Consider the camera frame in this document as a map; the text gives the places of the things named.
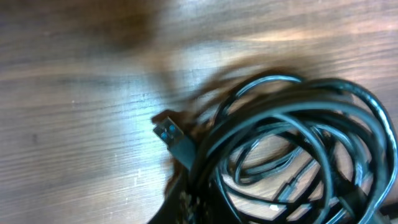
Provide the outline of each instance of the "wooden surface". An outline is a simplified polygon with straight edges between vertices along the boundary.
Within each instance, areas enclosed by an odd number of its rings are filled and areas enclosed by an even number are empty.
[[[147,222],[171,174],[150,117],[274,66],[358,82],[398,126],[398,1],[2,0],[0,222]]]

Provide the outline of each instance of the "usb plug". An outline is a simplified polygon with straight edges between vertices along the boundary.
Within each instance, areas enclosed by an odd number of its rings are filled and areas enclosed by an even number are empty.
[[[166,143],[167,149],[188,170],[196,156],[196,145],[169,117],[161,121],[154,132]]]

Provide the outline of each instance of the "coiled cable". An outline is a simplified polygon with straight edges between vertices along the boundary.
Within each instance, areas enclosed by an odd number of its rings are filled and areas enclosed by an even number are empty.
[[[231,105],[250,90],[275,81],[291,85],[259,95],[230,112]],[[354,104],[354,96],[363,101],[371,113]],[[271,135],[289,142],[288,153],[273,161],[243,167],[258,142]],[[351,180],[338,170],[334,156],[337,142],[342,143],[353,163]],[[316,163],[320,169],[294,202],[286,200],[291,194],[289,190],[279,192],[274,200],[265,200],[240,192],[223,181],[222,175],[229,175],[236,185],[255,184],[284,170],[303,150],[312,159],[289,184],[295,185]],[[233,162],[230,157],[237,151],[239,156]],[[366,151],[370,152],[370,161]],[[213,126],[199,145],[189,184],[199,190],[214,177],[230,210],[241,223],[337,223],[346,213],[351,221],[368,223],[375,222],[374,214],[395,181],[397,160],[391,119],[380,101],[365,88],[337,78],[305,80],[297,75],[264,72],[238,84],[220,104]],[[373,182],[365,195],[360,186],[370,175]],[[319,183],[323,183],[322,198],[311,201],[308,197]],[[265,220],[239,211],[228,193],[253,202],[283,205],[285,210],[274,220]],[[330,207],[333,198],[339,203]],[[301,205],[307,205],[309,211],[296,221],[288,221],[287,217]]]

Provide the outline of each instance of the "wooden table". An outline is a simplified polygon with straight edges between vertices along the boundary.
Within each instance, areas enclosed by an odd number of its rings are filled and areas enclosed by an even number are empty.
[[[398,126],[398,1],[1,1],[0,222],[147,222],[172,172],[151,116],[275,66],[358,82]]]

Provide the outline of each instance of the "black cable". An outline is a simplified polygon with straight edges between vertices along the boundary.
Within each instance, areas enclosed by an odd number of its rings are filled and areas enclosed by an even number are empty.
[[[231,105],[250,90],[274,81],[292,85],[259,95],[230,112]],[[353,96],[362,100],[372,113],[355,105]],[[271,135],[290,143],[287,154],[244,167],[244,161],[258,142]],[[337,168],[334,156],[337,142],[342,143],[351,157],[354,167],[351,180]],[[248,195],[223,181],[223,175],[229,175],[236,185],[255,184],[284,170],[303,150],[312,159],[281,188],[274,200]],[[371,154],[370,161],[366,159],[366,150]],[[233,161],[230,157],[237,151],[239,156]],[[397,160],[396,134],[391,119],[380,101],[363,87],[337,78],[304,80],[296,75],[264,72],[237,85],[220,104],[213,127],[199,144],[189,172],[189,185],[199,192],[215,178],[229,209],[241,223],[338,223],[345,213],[353,222],[368,223],[379,220],[375,212],[395,181]],[[320,169],[312,182],[296,201],[288,201],[297,181],[316,163]],[[365,195],[360,186],[369,176],[373,177],[373,183]],[[323,196],[311,201],[308,197],[320,183],[323,183]],[[252,202],[284,206],[285,210],[274,220],[254,217],[239,211],[228,193]],[[339,202],[330,207],[333,198]],[[307,205],[309,211],[297,221],[287,221],[301,205]]]

